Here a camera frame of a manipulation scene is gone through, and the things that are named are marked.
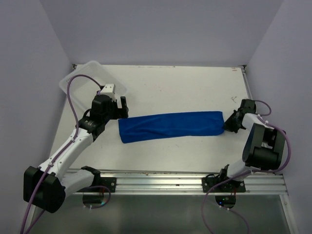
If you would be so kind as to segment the blue towel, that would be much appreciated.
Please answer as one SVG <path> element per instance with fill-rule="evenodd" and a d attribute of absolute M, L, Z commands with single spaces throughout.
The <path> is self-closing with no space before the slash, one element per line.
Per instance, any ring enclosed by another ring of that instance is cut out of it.
<path fill-rule="evenodd" d="M 123 143 L 173 137 L 209 137 L 223 134 L 221 111 L 168 113 L 130 117 L 118 121 Z"/>

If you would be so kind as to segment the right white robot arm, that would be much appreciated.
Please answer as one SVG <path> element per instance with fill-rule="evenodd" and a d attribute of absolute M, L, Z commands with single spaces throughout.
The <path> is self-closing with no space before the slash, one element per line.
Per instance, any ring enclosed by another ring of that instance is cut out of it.
<path fill-rule="evenodd" d="M 229 191 L 234 181 L 243 181 L 248 174 L 276 171 L 281 166 L 285 136 L 256 112 L 256 102 L 243 99 L 223 125 L 225 131 L 237 133 L 242 129 L 249 131 L 249 135 L 242 159 L 226 165 L 218 175 L 217 185 L 222 191 Z"/>

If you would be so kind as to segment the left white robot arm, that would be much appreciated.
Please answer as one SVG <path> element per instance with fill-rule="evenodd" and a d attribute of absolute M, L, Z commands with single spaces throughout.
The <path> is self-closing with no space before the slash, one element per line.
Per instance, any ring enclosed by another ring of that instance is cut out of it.
<path fill-rule="evenodd" d="M 100 171 L 83 166 L 76 173 L 66 172 L 105 130 L 110 120 L 128 118 L 126 97 L 117 101 L 108 95 L 96 95 L 90 109 L 85 111 L 66 142 L 38 167 L 26 169 L 23 180 L 23 199 L 50 213 L 56 212 L 70 195 L 88 188 L 94 192 L 103 187 Z"/>

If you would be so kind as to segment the white plastic basket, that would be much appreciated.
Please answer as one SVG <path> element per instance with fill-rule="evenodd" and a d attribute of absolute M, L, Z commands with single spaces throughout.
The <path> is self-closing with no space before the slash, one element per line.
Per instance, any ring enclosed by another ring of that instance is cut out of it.
<path fill-rule="evenodd" d="M 77 66 L 73 72 L 59 82 L 59 87 L 63 92 L 67 92 L 68 82 L 70 78 L 75 75 L 87 75 L 102 86 L 106 84 L 114 84 L 115 94 L 118 97 L 125 96 L 128 93 L 127 87 L 121 82 L 120 78 L 94 60 Z M 98 90 L 99 86 L 96 85 L 95 82 L 85 77 L 78 77 L 70 84 L 71 101 L 81 110 L 85 111 L 91 107 L 91 102 Z"/>

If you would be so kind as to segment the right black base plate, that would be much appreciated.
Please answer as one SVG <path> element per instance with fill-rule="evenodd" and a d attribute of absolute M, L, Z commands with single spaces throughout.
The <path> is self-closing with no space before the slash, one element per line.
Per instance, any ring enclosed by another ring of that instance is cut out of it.
<path fill-rule="evenodd" d="M 212 193 L 244 193 L 246 187 L 244 181 L 231 180 L 226 182 L 227 177 L 221 178 L 214 174 L 209 174 L 201 179 L 202 190 L 204 193 L 208 192 L 212 187 Z"/>

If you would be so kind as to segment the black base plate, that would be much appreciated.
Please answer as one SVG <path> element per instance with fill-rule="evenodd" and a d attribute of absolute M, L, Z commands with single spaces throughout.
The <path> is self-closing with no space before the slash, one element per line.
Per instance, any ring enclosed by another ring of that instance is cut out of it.
<path fill-rule="evenodd" d="M 212 187 L 212 193 L 244 193 L 246 187 L 244 181 L 231 180 L 226 182 L 227 177 L 221 178 L 214 174 L 209 174 L 201 179 L 202 190 L 204 193 L 208 192 Z"/>
<path fill-rule="evenodd" d="M 111 193 L 114 193 L 116 191 L 117 178 L 116 177 L 100 177 L 96 185 L 107 187 Z"/>

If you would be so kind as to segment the aluminium mounting rail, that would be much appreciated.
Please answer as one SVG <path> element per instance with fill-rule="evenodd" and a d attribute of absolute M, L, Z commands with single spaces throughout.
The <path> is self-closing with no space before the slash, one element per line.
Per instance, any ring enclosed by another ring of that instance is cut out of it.
<path fill-rule="evenodd" d="M 117 195 L 204 195 L 209 190 L 207 173 L 101 171 L 101 177 L 111 177 Z M 286 195 L 281 175 L 250 175 L 237 188 L 210 195 Z"/>

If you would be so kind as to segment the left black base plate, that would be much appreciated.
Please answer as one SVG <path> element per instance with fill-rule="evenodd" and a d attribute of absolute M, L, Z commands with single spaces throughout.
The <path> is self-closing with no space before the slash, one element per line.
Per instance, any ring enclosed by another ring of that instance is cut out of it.
<path fill-rule="evenodd" d="M 107 187 L 111 193 L 114 193 L 116 191 L 117 178 L 116 177 L 100 177 L 96 185 Z"/>

